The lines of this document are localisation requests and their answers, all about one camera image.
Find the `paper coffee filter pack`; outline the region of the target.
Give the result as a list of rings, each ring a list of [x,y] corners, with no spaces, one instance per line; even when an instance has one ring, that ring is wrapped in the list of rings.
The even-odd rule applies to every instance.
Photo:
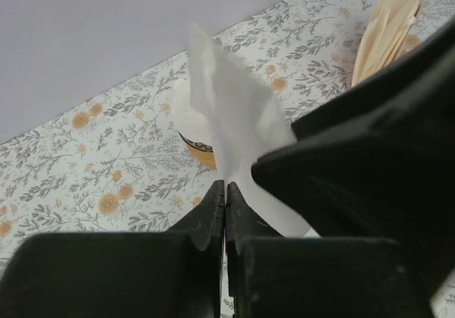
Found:
[[[358,47],[352,87],[397,60],[423,3],[424,0],[379,0]]]

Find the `clear ribbed glass dripper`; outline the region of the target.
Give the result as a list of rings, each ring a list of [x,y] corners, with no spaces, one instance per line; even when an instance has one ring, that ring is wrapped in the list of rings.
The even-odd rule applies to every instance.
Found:
[[[193,142],[184,137],[180,132],[178,132],[178,134],[190,152],[213,153],[213,148],[210,145],[202,142]]]

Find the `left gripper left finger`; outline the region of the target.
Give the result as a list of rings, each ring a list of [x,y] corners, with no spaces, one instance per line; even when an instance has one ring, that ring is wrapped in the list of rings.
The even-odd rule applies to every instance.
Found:
[[[160,233],[44,233],[1,279],[2,317],[219,317],[225,187]]]

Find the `white paper coffee filter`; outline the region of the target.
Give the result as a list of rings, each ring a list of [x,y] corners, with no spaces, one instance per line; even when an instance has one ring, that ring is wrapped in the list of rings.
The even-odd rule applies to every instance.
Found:
[[[186,139],[211,146],[211,133],[207,119],[191,107],[189,81],[179,78],[173,88],[171,114],[175,128]]]

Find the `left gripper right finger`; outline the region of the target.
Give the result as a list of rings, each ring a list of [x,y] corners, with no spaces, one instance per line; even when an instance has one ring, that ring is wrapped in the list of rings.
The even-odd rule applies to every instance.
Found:
[[[285,238],[227,186],[229,293],[236,317],[425,317],[398,244]]]

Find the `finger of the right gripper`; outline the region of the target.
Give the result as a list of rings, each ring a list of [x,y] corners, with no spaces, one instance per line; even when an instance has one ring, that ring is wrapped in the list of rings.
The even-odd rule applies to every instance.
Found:
[[[323,237],[397,241],[435,295],[454,269],[454,22],[291,127],[254,181]]]

